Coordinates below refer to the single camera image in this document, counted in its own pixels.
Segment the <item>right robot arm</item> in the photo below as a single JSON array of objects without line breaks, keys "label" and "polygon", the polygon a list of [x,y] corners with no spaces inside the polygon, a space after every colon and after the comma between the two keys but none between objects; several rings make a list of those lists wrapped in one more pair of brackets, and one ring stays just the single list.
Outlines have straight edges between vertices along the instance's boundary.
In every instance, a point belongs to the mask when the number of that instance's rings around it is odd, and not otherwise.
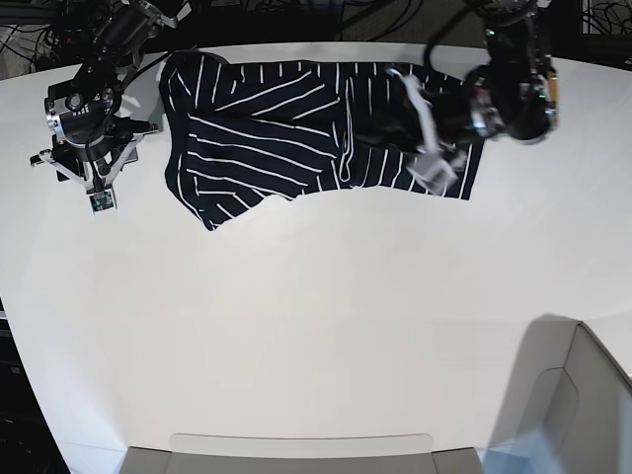
[{"label": "right robot arm", "polygon": [[124,1],[97,28],[80,68],[47,89],[44,111],[51,155],[97,164],[119,140],[114,134],[122,94],[139,71],[144,44],[175,29],[184,1]]}]

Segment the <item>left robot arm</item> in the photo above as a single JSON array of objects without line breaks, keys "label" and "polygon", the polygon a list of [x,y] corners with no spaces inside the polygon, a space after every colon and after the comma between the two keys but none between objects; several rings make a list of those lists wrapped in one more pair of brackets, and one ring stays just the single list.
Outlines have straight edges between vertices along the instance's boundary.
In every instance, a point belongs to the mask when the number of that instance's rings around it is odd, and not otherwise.
[{"label": "left robot arm", "polygon": [[507,136],[521,144],[542,141],[558,122],[557,71],[536,1],[466,1],[428,40],[424,66],[435,47],[467,16],[482,20],[489,61],[468,72],[456,90],[432,98],[438,139],[464,144]]}]

